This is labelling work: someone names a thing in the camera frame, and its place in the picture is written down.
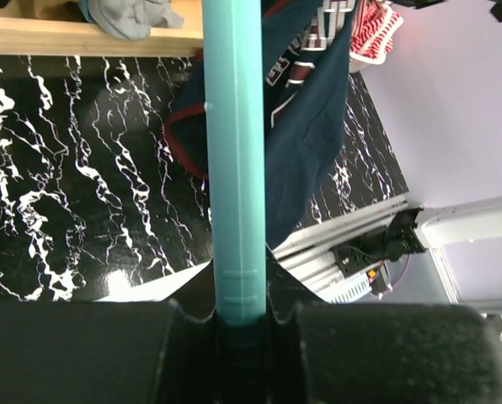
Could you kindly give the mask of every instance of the jersey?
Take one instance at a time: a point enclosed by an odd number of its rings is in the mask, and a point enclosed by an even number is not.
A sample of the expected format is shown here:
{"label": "jersey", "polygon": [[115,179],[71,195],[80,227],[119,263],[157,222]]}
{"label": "jersey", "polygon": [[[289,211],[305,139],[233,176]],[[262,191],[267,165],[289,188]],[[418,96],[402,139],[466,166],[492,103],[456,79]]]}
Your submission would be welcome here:
{"label": "jersey", "polygon": [[[263,1],[266,241],[279,246],[305,213],[344,137],[355,0]],[[200,58],[165,127],[174,156],[207,178]]]}

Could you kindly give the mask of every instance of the black and white marble surface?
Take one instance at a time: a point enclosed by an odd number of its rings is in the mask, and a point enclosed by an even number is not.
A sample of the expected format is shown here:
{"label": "black and white marble surface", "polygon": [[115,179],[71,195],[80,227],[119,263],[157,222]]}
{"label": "black and white marble surface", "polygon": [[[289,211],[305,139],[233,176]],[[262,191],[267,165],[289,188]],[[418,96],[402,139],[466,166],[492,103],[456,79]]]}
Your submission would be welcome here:
{"label": "black and white marble surface", "polygon": [[[187,59],[0,56],[0,301],[94,300],[211,257],[206,184],[163,119]],[[406,192],[360,75],[301,226]]]}

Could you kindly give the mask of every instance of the red and white striped cloth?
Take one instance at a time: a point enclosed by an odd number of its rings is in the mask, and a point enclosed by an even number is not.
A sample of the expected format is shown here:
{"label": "red and white striped cloth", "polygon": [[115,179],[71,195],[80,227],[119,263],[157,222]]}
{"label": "red and white striped cloth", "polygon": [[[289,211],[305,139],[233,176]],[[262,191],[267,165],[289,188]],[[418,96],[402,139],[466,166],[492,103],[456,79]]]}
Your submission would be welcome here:
{"label": "red and white striped cloth", "polygon": [[393,49],[393,33],[403,22],[403,17],[386,3],[360,0],[350,44],[350,57],[356,62],[351,63],[351,71],[359,70],[362,64],[382,64]]}

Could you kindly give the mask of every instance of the teal pole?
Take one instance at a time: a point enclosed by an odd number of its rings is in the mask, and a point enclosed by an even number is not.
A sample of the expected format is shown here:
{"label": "teal pole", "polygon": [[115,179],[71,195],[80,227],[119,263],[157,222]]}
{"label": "teal pole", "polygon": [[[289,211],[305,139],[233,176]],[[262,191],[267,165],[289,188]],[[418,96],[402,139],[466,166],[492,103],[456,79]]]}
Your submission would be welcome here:
{"label": "teal pole", "polygon": [[204,0],[203,19],[217,315],[253,328],[266,314],[260,0]]}

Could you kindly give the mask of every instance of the wooden shelf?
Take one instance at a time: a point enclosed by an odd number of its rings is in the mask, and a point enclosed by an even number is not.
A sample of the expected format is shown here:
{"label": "wooden shelf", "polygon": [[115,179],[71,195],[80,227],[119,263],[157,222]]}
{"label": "wooden shelf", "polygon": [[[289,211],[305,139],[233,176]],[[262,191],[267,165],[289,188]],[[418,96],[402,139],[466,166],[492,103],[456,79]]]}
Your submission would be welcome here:
{"label": "wooden shelf", "polygon": [[153,28],[145,40],[120,40],[96,24],[0,17],[0,55],[191,56],[202,47],[201,0],[173,0],[182,29]]}

